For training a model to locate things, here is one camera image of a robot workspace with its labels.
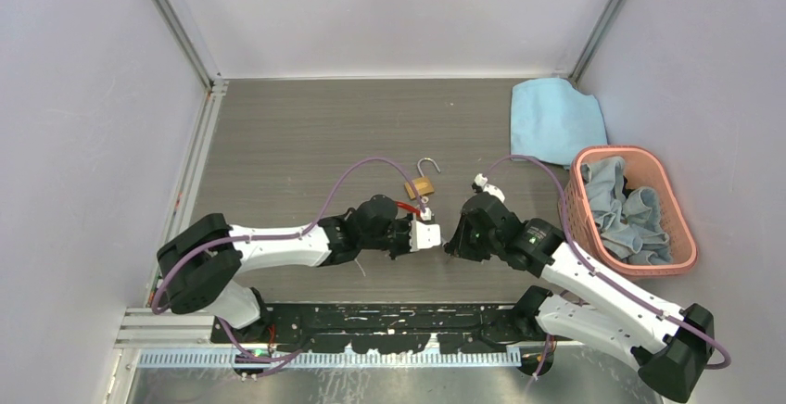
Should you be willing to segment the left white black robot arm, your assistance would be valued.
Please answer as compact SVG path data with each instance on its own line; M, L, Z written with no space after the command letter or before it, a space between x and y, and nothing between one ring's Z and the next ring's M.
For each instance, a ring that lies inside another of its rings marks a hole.
M158 250L162 281L151 308L181 315L204 310L247 341L260 341L269 333L270 316L260 292L241 286L236 275L280 266L335 266L352 262L363 250L391 258L409 254L412 230L423 217L383 195L292 228L247 228L210 213Z

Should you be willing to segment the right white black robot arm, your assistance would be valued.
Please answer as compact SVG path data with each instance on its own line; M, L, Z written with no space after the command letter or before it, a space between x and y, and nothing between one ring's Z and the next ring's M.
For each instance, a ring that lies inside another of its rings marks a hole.
M633 284L571 245L551 223L520 220L489 193L468 199L447 254L483 261L498 257L575 294L573 304L543 287L531 286L513 309L517 333L576 340L636 371L644 384L674 402L686 403L715 353L714 316L704 306L669 302Z

